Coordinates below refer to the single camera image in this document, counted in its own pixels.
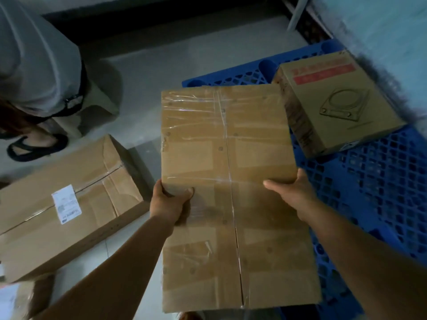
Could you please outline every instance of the left hand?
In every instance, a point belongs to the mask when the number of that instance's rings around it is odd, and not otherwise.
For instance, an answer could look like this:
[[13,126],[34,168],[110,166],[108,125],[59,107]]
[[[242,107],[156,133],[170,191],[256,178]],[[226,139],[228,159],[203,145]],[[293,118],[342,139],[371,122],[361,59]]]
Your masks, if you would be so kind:
[[183,194],[169,198],[163,193],[161,180],[158,180],[153,189],[150,217],[162,218],[170,226],[174,226],[182,213],[183,204],[191,199],[193,194],[194,188],[189,188]]

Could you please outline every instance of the hand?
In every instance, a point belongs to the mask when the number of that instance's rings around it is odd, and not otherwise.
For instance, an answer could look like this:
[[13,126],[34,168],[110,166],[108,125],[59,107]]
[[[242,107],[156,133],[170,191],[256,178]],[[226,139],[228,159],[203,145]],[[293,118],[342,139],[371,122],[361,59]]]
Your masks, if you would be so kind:
[[183,194],[169,198],[163,193],[163,185],[158,180],[154,185],[153,197],[150,203],[150,217],[159,217],[173,226],[178,221],[182,206],[192,198],[194,188],[187,189]]
[[313,204],[320,200],[308,180],[305,170],[298,168],[297,179],[292,184],[281,184],[272,180],[264,181],[265,188],[277,192],[283,201],[297,211],[298,217],[304,220],[306,212],[312,210]]

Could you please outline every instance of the printed stove illustration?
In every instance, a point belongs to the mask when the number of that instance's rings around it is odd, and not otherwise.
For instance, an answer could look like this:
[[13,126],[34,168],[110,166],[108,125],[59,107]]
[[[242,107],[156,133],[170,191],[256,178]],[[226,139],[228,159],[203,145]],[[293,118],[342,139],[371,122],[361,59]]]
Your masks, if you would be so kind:
[[369,99],[369,90],[337,88],[320,107],[320,114],[332,118],[359,121]]

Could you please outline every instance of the white label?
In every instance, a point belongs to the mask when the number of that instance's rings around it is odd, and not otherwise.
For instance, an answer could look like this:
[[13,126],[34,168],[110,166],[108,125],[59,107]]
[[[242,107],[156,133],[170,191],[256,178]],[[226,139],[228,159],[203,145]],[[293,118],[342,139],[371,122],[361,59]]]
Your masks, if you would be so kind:
[[343,150],[347,150],[347,149],[353,148],[358,143],[360,143],[360,140],[356,140],[355,142],[348,142],[348,143],[344,144],[344,146],[342,146],[339,151],[343,151]]
[[71,184],[53,193],[52,198],[55,202],[56,212],[58,213],[61,224],[73,220],[82,214],[82,209],[80,209]]
[[0,289],[0,320],[12,318],[18,287],[19,284],[14,284]]

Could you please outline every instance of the white stool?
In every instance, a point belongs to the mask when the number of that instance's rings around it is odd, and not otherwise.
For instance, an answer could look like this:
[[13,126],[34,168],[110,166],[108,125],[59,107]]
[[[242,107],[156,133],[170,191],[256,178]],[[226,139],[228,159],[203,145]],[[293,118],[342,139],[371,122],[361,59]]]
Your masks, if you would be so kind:
[[79,130],[79,125],[82,122],[82,118],[79,113],[93,105],[102,107],[112,115],[119,114],[119,108],[110,98],[92,80],[88,80],[88,92],[83,100],[82,109],[72,116],[53,117],[52,119],[72,138],[81,138],[82,133]]

